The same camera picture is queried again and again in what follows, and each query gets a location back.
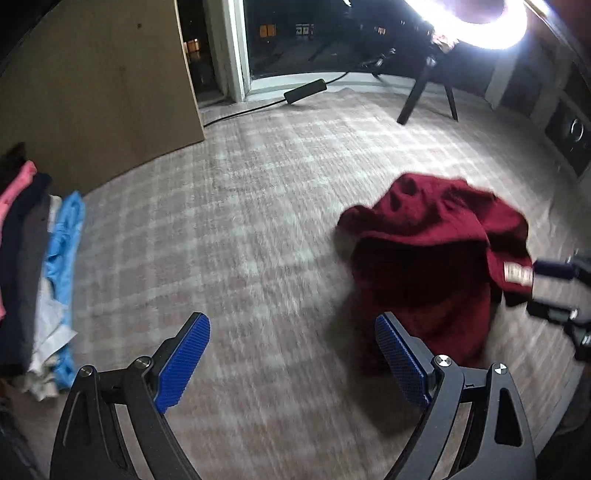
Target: tripod leg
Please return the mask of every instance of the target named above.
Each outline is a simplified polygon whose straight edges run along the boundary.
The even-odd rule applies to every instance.
[[[429,77],[431,76],[431,71],[433,71],[435,65],[437,65],[437,60],[432,56],[428,56],[427,62],[423,67],[423,71],[418,76],[417,81],[414,82],[413,89],[410,91],[410,95],[408,95],[406,102],[404,102],[404,106],[400,111],[400,115],[398,115],[398,119],[396,121],[400,125],[406,125],[408,118],[413,112],[414,107],[416,106],[419,98],[421,98],[421,95],[423,94],[425,87],[427,86],[427,81],[429,80]]]
[[[450,87],[449,85],[445,85],[445,93],[447,94],[449,109],[452,111],[452,118],[457,122],[456,101],[453,98],[452,87]]]

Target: wooden cabinet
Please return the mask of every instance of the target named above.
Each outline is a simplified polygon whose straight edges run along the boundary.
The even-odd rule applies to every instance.
[[[0,151],[87,193],[203,140],[175,0],[63,0],[0,77]]]

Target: black cable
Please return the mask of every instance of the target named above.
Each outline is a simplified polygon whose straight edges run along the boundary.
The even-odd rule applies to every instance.
[[[326,82],[326,84],[327,84],[327,85],[330,85],[331,83],[334,83],[334,82],[336,82],[336,81],[340,80],[341,78],[345,77],[345,76],[346,76],[346,75],[348,75],[349,73],[351,73],[351,72],[349,72],[349,71],[346,71],[346,72],[345,72],[344,74],[342,74],[340,77],[337,77],[337,78],[335,78],[335,79],[332,79],[331,81],[329,81],[329,82]]]
[[[258,106],[256,108],[251,108],[250,110],[244,110],[243,112],[233,113],[232,115],[226,115],[226,116],[223,116],[223,117],[220,117],[220,118],[216,118],[215,120],[212,120],[211,122],[206,123],[205,125],[203,125],[203,128],[206,128],[206,127],[209,127],[209,125],[213,125],[213,124],[216,124],[218,122],[221,122],[222,120],[228,120],[230,118],[234,118],[235,116],[245,115],[247,113],[256,112],[257,110],[262,110],[264,108],[267,108],[268,106],[279,105],[280,103],[283,103],[285,101],[286,101],[285,99],[281,99],[281,100],[277,100],[276,102],[273,102],[273,103],[268,103],[266,105],[261,105],[261,106]]]
[[[342,74],[341,76],[326,82],[327,85],[330,85],[333,82],[336,82],[337,80],[340,80],[341,78],[343,78],[345,75],[348,75],[350,72],[345,72],[344,74]],[[268,106],[273,106],[273,105],[279,105],[280,103],[286,102],[286,99],[281,99],[281,100],[277,100],[276,102],[273,103],[268,103],[266,105],[261,105],[261,106],[257,106],[255,108],[251,108],[250,110],[244,110],[243,112],[238,112],[238,113],[233,113],[232,115],[226,115],[226,116],[222,116],[220,118],[216,118],[215,120],[212,120],[211,122],[206,123],[205,125],[203,125],[203,128],[209,127],[209,125],[213,125],[216,124],[218,122],[221,122],[222,120],[228,120],[237,116],[241,116],[241,115],[246,115],[247,113],[251,113],[251,112],[256,112],[257,110],[262,110],[264,108],[267,108]]]

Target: stack of folded clothes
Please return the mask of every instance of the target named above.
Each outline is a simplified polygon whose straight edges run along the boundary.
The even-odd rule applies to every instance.
[[[38,400],[72,386],[67,344],[73,267],[84,220],[78,192],[63,201],[24,144],[0,157],[0,378]]]

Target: metal screw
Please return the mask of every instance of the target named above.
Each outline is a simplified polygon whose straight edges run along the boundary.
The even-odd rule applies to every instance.
[[[452,364],[452,359],[447,355],[437,355],[435,357],[435,363],[440,367],[449,367]]]
[[[499,364],[499,366],[495,368],[495,373],[499,375],[505,375],[507,373],[507,366],[504,364]]]
[[[150,362],[152,359],[149,356],[140,356],[134,360],[134,367],[143,370],[144,368],[148,368],[150,366]]]
[[[78,375],[80,375],[81,377],[88,377],[91,374],[92,374],[92,366],[91,365],[85,365],[82,368],[80,368],[80,370],[78,370]]]

